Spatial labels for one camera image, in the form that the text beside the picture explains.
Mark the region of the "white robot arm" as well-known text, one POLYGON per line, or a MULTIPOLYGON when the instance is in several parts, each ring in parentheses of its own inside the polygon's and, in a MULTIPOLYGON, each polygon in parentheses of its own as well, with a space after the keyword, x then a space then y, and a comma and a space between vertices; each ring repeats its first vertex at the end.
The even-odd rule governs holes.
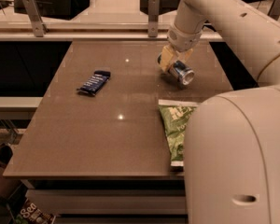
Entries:
POLYGON ((189 224, 280 224, 280 22, 241 0, 180 0, 162 63, 209 21, 258 85, 217 94, 189 118, 189 224))

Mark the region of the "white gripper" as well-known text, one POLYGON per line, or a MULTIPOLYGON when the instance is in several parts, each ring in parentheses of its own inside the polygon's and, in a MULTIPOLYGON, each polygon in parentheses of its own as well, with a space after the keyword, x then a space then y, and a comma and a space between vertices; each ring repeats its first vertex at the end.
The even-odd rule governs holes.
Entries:
POLYGON ((167 72, 177 57, 179 61, 185 63, 191 56, 192 48, 198 43, 201 35, 201 31, 184 33, 172 24, 167 33, 167 39, 171 45, 164 46, 161 51, 161 70, 167 72))

